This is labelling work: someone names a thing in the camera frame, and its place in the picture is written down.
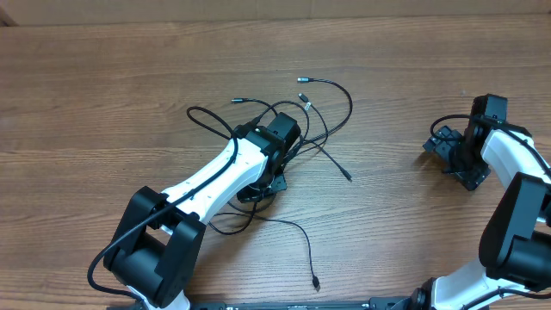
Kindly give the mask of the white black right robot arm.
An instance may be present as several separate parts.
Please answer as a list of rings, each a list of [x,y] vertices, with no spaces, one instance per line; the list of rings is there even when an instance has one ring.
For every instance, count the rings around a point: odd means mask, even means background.
[[[464,132],[439,118],[424,144],[469,190],[494,173],[505,192],[480,237],[478,257],[455,272],[431,278],[399,303],[402,309],[487,309],[510,296],[550,297],[550,236],[536,230],[550,223],[550,165],[531,133],[507,120],[508,101],[474,98]]]

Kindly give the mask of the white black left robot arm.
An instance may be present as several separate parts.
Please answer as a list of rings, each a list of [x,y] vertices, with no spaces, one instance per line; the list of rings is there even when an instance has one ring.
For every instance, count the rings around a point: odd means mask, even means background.
[[[189,308],[184,289],[207,224],[232,198],[258,203],[285,190],[284,158],[299,137],[284,113],[266,127],[253,119],[232,129],[225,149],[193,176],[161,192],[139,189],[90,264],[90,286],[133,298],[136,309]]]

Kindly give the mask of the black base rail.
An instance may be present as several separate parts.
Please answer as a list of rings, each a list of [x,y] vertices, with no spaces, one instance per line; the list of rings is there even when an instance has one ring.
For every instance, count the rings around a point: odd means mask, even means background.
[[[110,310],[413,310],[426,309],[411,297],[372,297],[368,301],[323,301],[323,302],[261,302],[238,303],[202,302],[192,303],[185,297],[176,298],[165,308],[149,303],[135,302],[132,305],[108,307]]]

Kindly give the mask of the cardboard back wall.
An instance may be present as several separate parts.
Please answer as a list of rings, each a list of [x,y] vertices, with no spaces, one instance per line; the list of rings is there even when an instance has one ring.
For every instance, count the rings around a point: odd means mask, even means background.
[[[1,0],[1,24],[546,14],[548,0]]]

